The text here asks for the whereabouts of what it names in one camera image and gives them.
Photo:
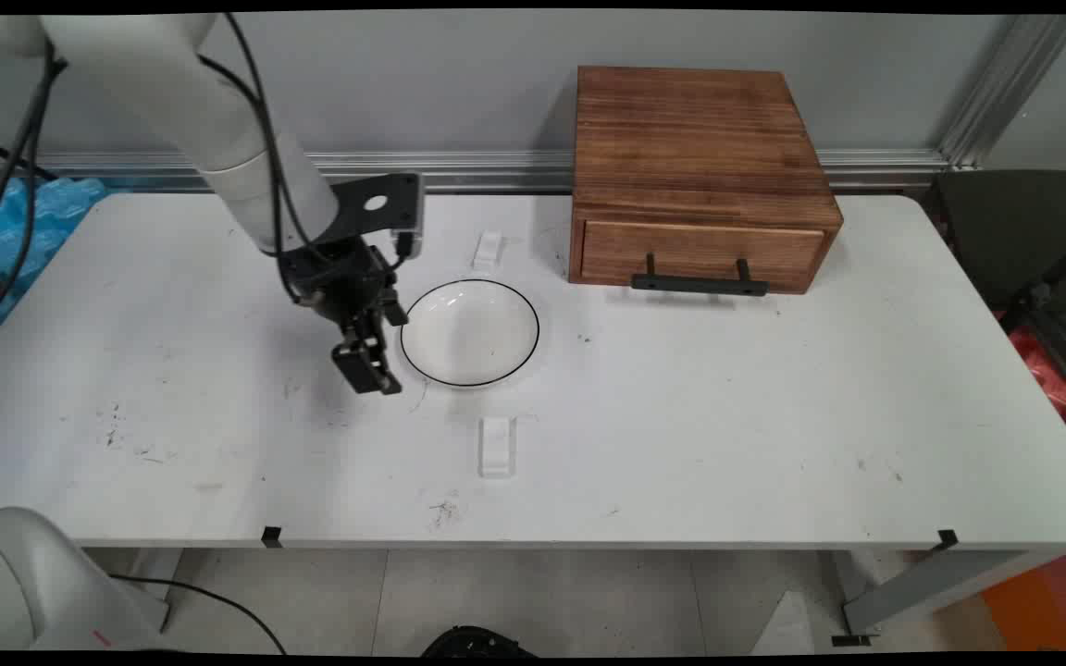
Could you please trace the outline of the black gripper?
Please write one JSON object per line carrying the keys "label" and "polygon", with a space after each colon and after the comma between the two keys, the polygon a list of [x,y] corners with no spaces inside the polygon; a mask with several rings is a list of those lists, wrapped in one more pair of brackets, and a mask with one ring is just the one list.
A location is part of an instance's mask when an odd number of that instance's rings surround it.
{"label": "black gripper", "polygon": [[397,291],[397,271],[409,254],[408,239],[401,240],[393,261],[364,239],[346,239],[279,255],[298,303],[337,325],[341,344],[332,350],[332,362],[358,395],[402,392],[390,370],[384,326],[409,322]]}

